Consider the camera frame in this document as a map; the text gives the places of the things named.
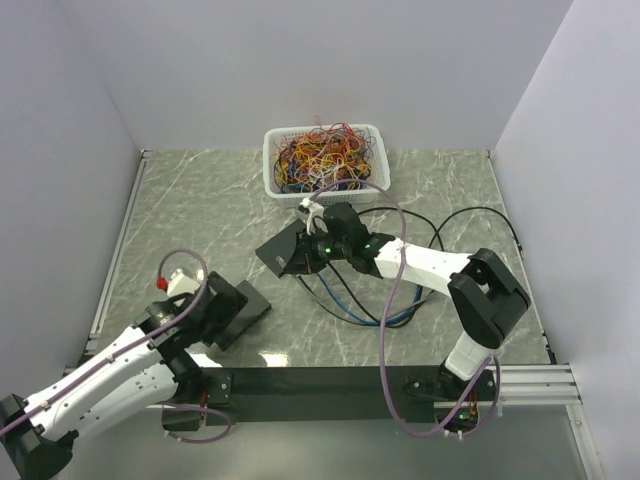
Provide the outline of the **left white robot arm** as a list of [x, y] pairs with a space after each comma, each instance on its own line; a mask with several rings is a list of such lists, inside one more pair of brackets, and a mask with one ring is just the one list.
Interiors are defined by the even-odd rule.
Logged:
[[23, 479], [50, 479], [71, 461], [89, 428], [131, 407], [200, 400], [210, 386], [188, 349], [207, 346], [248, 297], [217, 273], [193, 292], [151, 303], [118, 338], [55, 384], [1, 401], [1, 444]]

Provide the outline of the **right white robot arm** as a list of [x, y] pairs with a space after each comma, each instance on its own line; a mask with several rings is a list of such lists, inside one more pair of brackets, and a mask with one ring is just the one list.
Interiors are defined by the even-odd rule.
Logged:
[[463, 331], [439, 377], [441, 390], [452, 399], [473, 390], [482, 362], [501, 347], [531, 305], [524, 287], [490, 249], [448, 253], [373, 233], [348, 203], [323, 207], [305, 200], [298, 215], [300, 225], [283, 230], [276, 243], [280, 274], [315, 274], [344, 260], [361, 274], [400, 279], [452, 300]]

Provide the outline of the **black network switch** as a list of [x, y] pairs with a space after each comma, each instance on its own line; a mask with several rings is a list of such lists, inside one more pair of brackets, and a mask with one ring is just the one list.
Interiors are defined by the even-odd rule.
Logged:
[[257, 257], [277, 278], [308, 272], [299, 236], [306, 232], [301, 220], [295, 220], [255, 250]]
[[246, 303], [240, 308], [235, 318], [217, 335], [214, 344], [222, 351], [228, 350], [271, 310], [270, 302], [248, 281], [242, 281], [236, 289], [244, 295]]

